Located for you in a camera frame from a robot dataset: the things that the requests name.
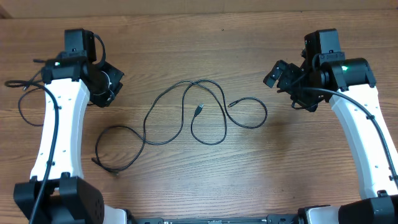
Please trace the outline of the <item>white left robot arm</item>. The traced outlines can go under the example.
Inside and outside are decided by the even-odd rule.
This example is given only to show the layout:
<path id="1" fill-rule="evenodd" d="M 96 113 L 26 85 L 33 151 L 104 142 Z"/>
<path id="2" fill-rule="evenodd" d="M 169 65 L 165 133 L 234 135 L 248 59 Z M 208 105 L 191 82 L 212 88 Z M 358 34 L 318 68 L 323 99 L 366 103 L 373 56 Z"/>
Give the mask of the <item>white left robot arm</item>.
<path id="1" fill-rule="evenodd" d="M 39 81 L 9 80 L 45 92 L 39 153 L 28 182 L 16 184 L 14 201 L 29 223 L 134 223 L 129 210 L 105 204 L 83 178 L 81 139 L 86 107 L 108 106 L 122 87 L 123 72 L 87 50 L 46 60 Z"/>

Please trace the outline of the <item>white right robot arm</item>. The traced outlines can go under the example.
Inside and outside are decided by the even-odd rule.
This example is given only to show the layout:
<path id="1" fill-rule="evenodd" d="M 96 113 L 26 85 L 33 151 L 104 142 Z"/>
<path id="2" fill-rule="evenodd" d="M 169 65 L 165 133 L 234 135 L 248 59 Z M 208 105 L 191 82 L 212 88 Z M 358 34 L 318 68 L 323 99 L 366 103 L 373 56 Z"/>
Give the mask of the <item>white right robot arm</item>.
<path id="1" fill-rule="evenodd" d="M 304 37 L 301 66 L 279 60 L 265 76 L 286 92 L 295 110 L 314 112 L 321 101 L 336 114 L 358 174 L 361 199 L 298 210 L 289 223 L 397 223 L 397 150 L 384 121 L 376 79 L 364 58 L 347 59 L 336 29 Z"/>

